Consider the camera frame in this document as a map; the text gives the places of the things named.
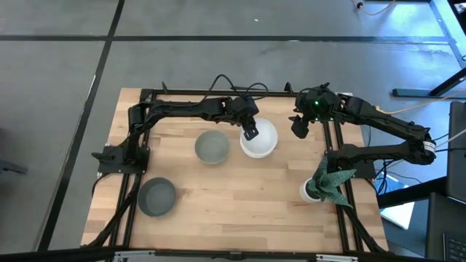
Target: wooden table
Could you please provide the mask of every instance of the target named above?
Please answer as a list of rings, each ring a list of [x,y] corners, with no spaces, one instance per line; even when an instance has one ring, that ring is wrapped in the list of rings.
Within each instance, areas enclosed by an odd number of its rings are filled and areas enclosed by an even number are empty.
[[[127,109],[139,101],[140,89],[122,89],[108,142],[117,145],[127,136]],[[196,101],[202,96],[158,95],[157,99]],[[310,125],[306,139],[291,132],[294,98],[257,100],[260,113],[278,131],[271,155],[251,159],[240,148],[240,128],[197,118],[163,119],[152,128],[151,156],[142,182],[155,177],[171,180],[177,188],[175,207],[159,218],[136,208],[130,246],[172,250],[242,250],[300,253],[341,253],[336,208],[331,202],[307,204],[299,186],[317,168],[325,151],[322,124]],[[219,165],[201,163],[194,153],[196,138],[207,130],[221,130],[230,139],[227,160]],[[362,146],[358,126],[342,126],[345,143]],[[96,187],[82,244],[94,240],[115,212],[122,175],[112,174]],[[352,179],[358,217],[378,244],[387,243],[373,188]],[[120,223],[122,243],[126,218]],[[346,219],[349,243],[355,248]]]

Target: gray bowl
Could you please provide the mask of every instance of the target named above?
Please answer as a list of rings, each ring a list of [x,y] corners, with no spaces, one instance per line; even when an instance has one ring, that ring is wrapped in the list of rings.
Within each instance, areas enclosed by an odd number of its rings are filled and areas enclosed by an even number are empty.
[[[230,142],[222,132],[207,131],[197,138],[194,150],[202,162],[220,164],[228,156]]]
[[[175,204],[175,200],[175,186],[166,178],[152,178],[139,189],[139,209],[151,217],[166,214]]]

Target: white bowl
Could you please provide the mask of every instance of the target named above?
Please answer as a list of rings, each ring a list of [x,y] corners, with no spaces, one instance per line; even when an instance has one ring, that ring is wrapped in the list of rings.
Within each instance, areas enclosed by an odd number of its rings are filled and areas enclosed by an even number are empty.
[[[278,142],[278,133],[275,126],[267,119],[255,119],[259,134],[247,141],[240,130],[240,145],[242,150],[250,157],[259,159],[270,155]]]

